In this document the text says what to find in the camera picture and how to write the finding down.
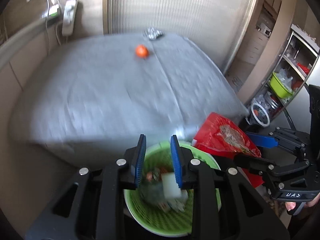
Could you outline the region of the person's right hand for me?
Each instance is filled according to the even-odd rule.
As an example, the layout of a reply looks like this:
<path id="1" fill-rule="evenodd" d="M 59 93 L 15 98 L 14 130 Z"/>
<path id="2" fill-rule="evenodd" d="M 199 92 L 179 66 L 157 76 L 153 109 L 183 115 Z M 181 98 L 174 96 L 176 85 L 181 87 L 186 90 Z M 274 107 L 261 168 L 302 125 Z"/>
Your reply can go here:
<path id="1" fill-rule="evenodd" d="M 319 197 L 320 197 L 320 193 L 317 194 L 317 196 L 312 201 L 305 203 L 304 207 L 312 207 L 312 206 L 316 205 L 317 202 L 319 201 Z M 291 211 L 296 207 L 296 203 L 295 202 L 286 202 L 285 207 L 286 207 L 287 211 Z"/>

